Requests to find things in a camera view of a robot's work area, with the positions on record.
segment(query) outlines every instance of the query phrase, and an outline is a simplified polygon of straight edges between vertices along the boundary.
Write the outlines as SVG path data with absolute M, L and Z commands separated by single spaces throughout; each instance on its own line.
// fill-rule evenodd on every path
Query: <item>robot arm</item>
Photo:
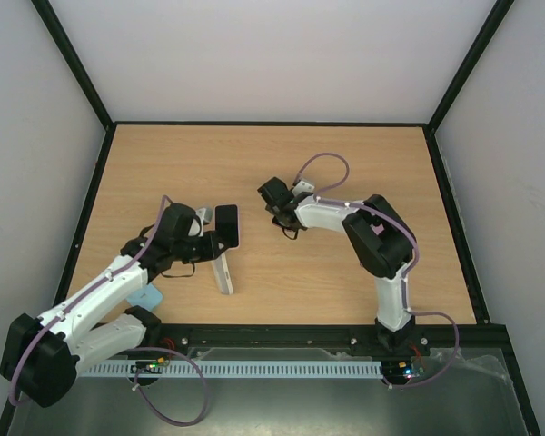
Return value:
M 408 239 L 390 223 L 355 204 L 388 215 L 409 229 L 380 195 L 366 201 L 342 203 L 320 201 L 312 194 L 314 185 L 298 180 L 292 189 L 274 177 L 258 189 L 266 202 L 266 210 L 274 215 L 272 222 L 284 230 L 293 232 L 311 228 L 323 228 L 346 233 L 362 267 L 375 277 L 378 294 L 376 324 L 389 331 L 391 338 L 385 342 L 392 347 L 394 335 L 412 322 L 404 304 L 407 292 L 407 276 L 404 274 L 412 258 L 412 246 Z
M 14 320 L 6 338 L 0 373 L 12 380 L 29 342 L 55 318 L 60 321 L 32 350 L 17 384 L 43 407 L 60 400 L 77 375 L 91 366 L 142 344 L 155 345 L 161 321 L 139 306 L 127 309 L 113 322 L 93 328 L 117 303 L 169 270 L 173 262 L 199 263 L 222 258 L 226 242 L 217 232 L 204 230 L 211 219 L 211 209 L 195 211 L 183 204 L 170 204 L 137 262 L 133 259 L 147 242 L 145 234 L 151 227 L 142 229 L 101 274 L 75 295 L 35 319 L 22 314 Z M 129 263 L 124 271 L 112 274 Z M 104 282 L 94 288 L 102 279 Z M 66 311 L 71 304 L 73 309 Z

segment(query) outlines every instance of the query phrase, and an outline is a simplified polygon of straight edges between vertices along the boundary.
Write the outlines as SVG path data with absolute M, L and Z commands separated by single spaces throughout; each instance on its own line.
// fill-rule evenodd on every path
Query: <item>gray floor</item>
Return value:
M 388 391 L 371 380 L 209 380 L 208 416 L 183 429 L 158 420 L 126 379 L 80 378 L 55 406 L 17 411 L 10 434 L 526 435 L 510 381 L 499 361 L 485 354 L 407 391 Z M 146 389 L 177 420 L 192 419 L 202 404 L 197 380 L 160 380 Z

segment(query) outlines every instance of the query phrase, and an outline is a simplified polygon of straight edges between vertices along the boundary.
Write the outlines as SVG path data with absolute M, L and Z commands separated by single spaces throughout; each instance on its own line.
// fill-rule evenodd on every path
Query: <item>blue object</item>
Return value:
M 148 284 L 126 298 L 132 306 L 141 306 L 149 312 L 153 312 L 163 299 L 164 295 L 152 284 Z

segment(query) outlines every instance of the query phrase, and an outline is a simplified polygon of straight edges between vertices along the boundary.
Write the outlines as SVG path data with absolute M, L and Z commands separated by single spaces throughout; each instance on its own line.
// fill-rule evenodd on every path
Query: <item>smartphone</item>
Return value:
M 228 245 L 228 248 L 237 248 L 240 245 L 238 229 L 238 206 L 223 204 L 214 208 L 215 230 Z

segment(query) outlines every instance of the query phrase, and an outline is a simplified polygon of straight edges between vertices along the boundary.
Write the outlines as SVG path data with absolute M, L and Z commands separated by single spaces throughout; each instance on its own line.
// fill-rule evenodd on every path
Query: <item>black metal frame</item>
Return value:
M 103 177 L 104 168 L 109 154 L 114 133 L 120 124 L 166 124 L 166 125 L 260 125 L 260 126 L 357 126 L 357 127 L 421 127 L 424 132 L 428 151 L 430 153 L 432 167 L 441 192 L 452 237 L 461 262 L 464 280 L 467 285 L 471 305 L 476 318 L 475 325 L 460 325 L 462 348 L 494 348 L 501 349 L 507 363 L 507 369 L 514 383 L 521 412 L 530 435 L 540 434 L 535 415 L 530 405 L 525 385 L 520 375 L 519 365 L 510 344 L 507 330 L 502 325 L 492 324 L 484 302 L 478 277 L 474 270 L 469 247 L 462 228 L 454 197 L 452 195 L 446 169 L 441 159 L 440 148 L 436 142 L 436 131 L 442 120 L 451 108 L 461 88 L 466 83 L 472 70 L 481 58 L 486 46 L 499 28 L 500 23 L 510 9 L 514 0 L 497 0 L 490 11 L 484 25 L 474 40 L 469 52 L 456 75 L 452 79 L 440 104 L 427 123 L 281 123 L 281 122 L 138 122 L 125 121 L 113 122 L 104 107 L 99 94 L 96 92 L 81 60 L 66 35 L 60 21 L 56 17 L 53 7 L 48 0 L 32 0 L 36 11 L 43 19 L 45 26 L 58 46 L 69 68 L 80 84 L 84 94 L 101 124 L 106 130 L 99 159 L 94 169 L 93 178 L 84 201 L 79 224 L 74 234 L 63 276 L 59 284 L 54 304 L 58 304 L 66 298 L 78 254 L 83 243 L 84 234 L 93 210 L 95 197 L 99 184 Z M 423 335 L 428 338 L 431 347 L 451 347 L 453 345 L 453 329 L 447 325 L 420 326 Z M 375 326 L 373 325 L 347 325 L 347 326 L 317 326 L 317 325 L 193 325 L 193 324 L 166 324 L 163 326 L 163 334 L 175 338 L 182 350 L 190 347 L 243 347 L 251 346 L 258 341 L 260 346 L 269 347 L 314 347 L 331 351 L 343 351 L 357 355 L 372 355 L 383 360 L 392 359 L 374 348 L 372 342 L 375 338 Z M 14 415 L 15 408 L 6 403 L 0 420 L 0 435 L 6 435 Z

